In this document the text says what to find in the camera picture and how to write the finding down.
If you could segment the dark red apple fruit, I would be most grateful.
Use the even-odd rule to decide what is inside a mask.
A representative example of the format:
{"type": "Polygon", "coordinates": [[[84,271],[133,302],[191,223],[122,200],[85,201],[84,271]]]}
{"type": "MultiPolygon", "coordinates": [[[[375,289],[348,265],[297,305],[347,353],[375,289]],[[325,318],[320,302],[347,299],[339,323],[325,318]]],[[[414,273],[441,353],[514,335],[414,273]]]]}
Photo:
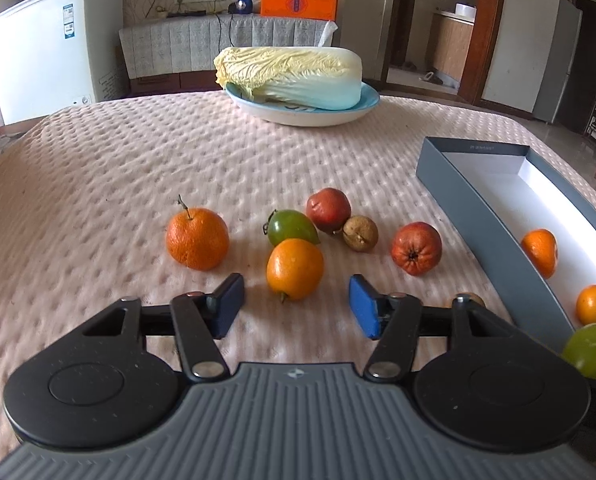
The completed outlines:
{"type": "Polygon", "coordinates": [[[337,188],[323,188],[307,199],[305,214],[319,230],[333,234],[351,218],[351,204],[337,188]]]}

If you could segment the tv cabinet with cloth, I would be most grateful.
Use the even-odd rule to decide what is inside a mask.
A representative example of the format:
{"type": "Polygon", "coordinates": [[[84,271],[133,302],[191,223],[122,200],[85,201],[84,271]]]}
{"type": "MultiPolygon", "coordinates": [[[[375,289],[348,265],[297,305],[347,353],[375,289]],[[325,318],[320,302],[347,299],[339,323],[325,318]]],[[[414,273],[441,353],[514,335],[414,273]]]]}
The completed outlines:
{"type": "Polygon", "coordinates": [[[311,18],[217,14],[123,28],[131,96],[217,90],[214,58],[229,47],[329,47],[337,24],[311,18]]]}

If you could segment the grey shallow cardboard box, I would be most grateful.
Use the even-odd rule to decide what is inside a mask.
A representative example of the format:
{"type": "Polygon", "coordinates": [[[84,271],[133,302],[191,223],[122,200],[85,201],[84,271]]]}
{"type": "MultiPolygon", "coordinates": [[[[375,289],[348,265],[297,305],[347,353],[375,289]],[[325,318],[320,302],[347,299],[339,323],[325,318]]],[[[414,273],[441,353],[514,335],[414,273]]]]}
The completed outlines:
{"type": "Polygon", "coordinates": [[[528,145],[428,136],[418,159],[427,188],[488,275],[519,328],[560,353],[578,329],[578,294],[596,284],[596,209],[528,145]],[[531,231],[556,237],[543,278],[521,247],[531,231]]]}

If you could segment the small orange citrus fruit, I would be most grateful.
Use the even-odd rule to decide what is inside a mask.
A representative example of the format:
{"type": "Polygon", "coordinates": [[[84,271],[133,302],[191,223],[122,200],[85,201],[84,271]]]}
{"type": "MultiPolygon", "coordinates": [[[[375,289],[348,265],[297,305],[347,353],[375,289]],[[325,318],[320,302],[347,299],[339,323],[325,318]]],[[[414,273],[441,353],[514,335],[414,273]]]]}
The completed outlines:
{"type": "Polygon", "coordinates": [[[266,283],[281,302],[299,301],[319,287],[325,270],[322,251],[301,238],[280,242],[266,265],[266,283]]]}

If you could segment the brown walnut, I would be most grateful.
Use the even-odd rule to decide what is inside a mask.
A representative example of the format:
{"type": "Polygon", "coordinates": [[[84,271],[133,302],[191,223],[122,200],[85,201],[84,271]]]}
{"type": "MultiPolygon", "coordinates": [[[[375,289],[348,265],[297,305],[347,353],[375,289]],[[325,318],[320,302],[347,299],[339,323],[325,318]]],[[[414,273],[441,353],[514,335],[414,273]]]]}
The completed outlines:
{"type": "Polygon", "coordinates": [[[481,307],[485,308],[484,300],[474,292],[458,292],[450,304],[458,304],[458,302],[461,302],[462,304],[474,302],[475,304],[480,304],[481,307]]]}
{"type": "Polygon", "coordinates": [[[352,216],[342,228],[342,238],[354,252],[370,252],[379,240],[377,224],[365,216],[352,216]]]}

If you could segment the pink quilted table cover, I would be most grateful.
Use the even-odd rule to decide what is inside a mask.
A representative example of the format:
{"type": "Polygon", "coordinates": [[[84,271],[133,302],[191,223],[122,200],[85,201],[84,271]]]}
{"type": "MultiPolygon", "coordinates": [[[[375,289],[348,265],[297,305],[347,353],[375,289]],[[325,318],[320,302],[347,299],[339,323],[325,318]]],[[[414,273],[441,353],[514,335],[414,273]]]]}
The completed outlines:
{"type": "Polygon", "coordinates": [[[8,376],[23,362],[125,296],[145,304],[210,292],[240,273],[247,301],[220,349],[243,361],[352,362],[373,351],[347,304],[349,277],[444,306],[475,292],[504,305],[468,246],[416,176],[428,136],[528,145],[596,208],[596,190],[519,122],[432,102],[385,96],[355,122],[289,128],[240,110],[222,92],[182,93],[68,108],[46,117],[0,155],[0,460],[17,440],[4,411],[8,376]],[[276,209],[302,209],[322,188],[339,188],[356,214],[373,219],[378,246],[352,252],[321,239],[317,291],[282,304],[267,287],[271,245],[263,224],[276,209]],[[165,246],[181,207],[206,208],[226,223],[220,266],[196,271],[165,246]],[[440,234],[440,263],[412,276],[391,258],[398,229],[426,222],[440,234]]]}

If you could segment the kitchen counter cabinet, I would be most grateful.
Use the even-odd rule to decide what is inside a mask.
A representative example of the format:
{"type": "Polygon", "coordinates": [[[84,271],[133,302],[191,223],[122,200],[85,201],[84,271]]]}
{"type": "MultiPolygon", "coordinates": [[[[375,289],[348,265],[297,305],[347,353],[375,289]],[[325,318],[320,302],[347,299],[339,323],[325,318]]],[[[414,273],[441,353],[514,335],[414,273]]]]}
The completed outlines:
{"type": "Polygon", "coordinates": [[[432,14],[426,66],[443,84],[455,89],[462,82],[473,27],[474,18],[462,14],[440,10],[432,14]]]}

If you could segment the light blue ceramic plate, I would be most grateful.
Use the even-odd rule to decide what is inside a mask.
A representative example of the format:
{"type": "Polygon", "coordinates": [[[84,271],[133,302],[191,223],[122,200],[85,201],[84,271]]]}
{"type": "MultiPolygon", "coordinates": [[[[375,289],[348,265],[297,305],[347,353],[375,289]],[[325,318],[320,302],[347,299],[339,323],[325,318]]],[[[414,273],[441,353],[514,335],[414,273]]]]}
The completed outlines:
{"type": "Polygon", "coordinates": [[[228,84],[225,90],[232,101],[250,116],[265,122],[300,128],[324,128],[348,124],[360,119],[373,110],[380,102],[379,93],[369,84],[362,84],[361,98],[347,110],[322,110],[282,102],[256,103],[243,97],[234,84],[228,84]]]}

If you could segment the white chest freezer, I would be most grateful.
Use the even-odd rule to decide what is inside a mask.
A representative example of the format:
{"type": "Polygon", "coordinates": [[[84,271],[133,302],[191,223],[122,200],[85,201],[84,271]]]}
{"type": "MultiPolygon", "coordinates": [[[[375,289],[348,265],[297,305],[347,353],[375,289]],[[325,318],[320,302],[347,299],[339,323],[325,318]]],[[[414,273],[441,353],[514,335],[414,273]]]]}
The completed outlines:
{"type": "Polygon", "coordinates": [[[127,94],[122,0],[24,0],[0,13],[0,125],[127,94]]]}

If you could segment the small orange kumquat fruit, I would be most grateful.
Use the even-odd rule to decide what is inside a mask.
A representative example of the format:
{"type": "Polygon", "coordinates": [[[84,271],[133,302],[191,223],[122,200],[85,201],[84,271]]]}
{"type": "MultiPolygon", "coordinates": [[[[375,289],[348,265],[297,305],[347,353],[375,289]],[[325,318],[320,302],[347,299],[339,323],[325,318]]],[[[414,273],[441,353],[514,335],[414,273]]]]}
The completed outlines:
{"type": "Polygon", "coordinates": [[[580,292],[575,304],[575,315],[584,326],[596,323],[596,284],[580,292]]]}

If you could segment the large orange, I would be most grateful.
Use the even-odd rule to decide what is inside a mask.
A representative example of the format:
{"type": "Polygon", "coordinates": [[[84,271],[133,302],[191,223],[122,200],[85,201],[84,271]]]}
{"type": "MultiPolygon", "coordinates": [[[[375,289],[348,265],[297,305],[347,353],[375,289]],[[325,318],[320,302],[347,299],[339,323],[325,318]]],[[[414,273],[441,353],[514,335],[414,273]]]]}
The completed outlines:
{"type": "Polygon", "coordinates": [[[558,266],[558,244],[552,232],[537,229],[526,233],[521,247],[542,278],[551,278],[558,266]]]}

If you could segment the napa cabbage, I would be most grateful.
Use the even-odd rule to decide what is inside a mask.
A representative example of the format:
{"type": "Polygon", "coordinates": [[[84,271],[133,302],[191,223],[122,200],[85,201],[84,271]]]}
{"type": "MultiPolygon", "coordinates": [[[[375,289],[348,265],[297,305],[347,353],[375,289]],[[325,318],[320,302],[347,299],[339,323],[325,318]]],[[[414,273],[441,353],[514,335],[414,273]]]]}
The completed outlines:
{"type": "Polygon", "coordinates": [[[214,59],[217,83],[250,102],[348,110],[360,102],[363,64],[333,47],[229,47],[214,59]]]}

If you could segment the orange mandarin with stem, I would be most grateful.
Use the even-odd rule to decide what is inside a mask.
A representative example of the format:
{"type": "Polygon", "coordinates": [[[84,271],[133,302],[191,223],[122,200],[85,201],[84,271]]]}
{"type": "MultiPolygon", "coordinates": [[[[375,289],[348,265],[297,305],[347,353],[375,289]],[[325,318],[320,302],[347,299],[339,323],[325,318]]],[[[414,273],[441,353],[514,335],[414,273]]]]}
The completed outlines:
{"type": "Polygon", "coordinates": [[[220,266],[229,249],[224,220],[206,208],[189,208],[178,195],[181,210],[169,221],[165,246],[169,255],[191,270],[210,271],[220,266]]]}

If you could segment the red ribbed tomato fruit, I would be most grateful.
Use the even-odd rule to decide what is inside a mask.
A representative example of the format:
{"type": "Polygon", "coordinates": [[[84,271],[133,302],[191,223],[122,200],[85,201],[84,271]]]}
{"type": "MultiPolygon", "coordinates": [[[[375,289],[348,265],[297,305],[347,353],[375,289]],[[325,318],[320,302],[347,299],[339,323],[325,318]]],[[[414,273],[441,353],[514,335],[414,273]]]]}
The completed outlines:
{"type": "Polygon", "coordinates": [[[442,252],[439,232],[426,222],[402,226],[391,244],[393,262],[412,276],[420,276],[434,269],[441,261],[442,252]]]}

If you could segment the green tomato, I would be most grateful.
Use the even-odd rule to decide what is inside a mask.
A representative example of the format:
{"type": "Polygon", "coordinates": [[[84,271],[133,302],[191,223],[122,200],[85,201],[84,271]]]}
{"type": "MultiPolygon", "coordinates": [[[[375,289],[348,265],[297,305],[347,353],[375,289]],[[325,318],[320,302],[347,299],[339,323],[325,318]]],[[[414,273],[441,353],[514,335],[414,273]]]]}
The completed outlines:
{"type": "Polygon", "coordinates": [[[596,323],[577,330],[564,346],[561,357],[584,377],[596,379],[596,323]]]}
{"type": "Polygon", "coordinates": [[[274,210],[263,224],[263,233],[273,246],[291,238],[306,240],[314,245],[321,242],[313,222],[302,212],[293,209],[274,210]]]}

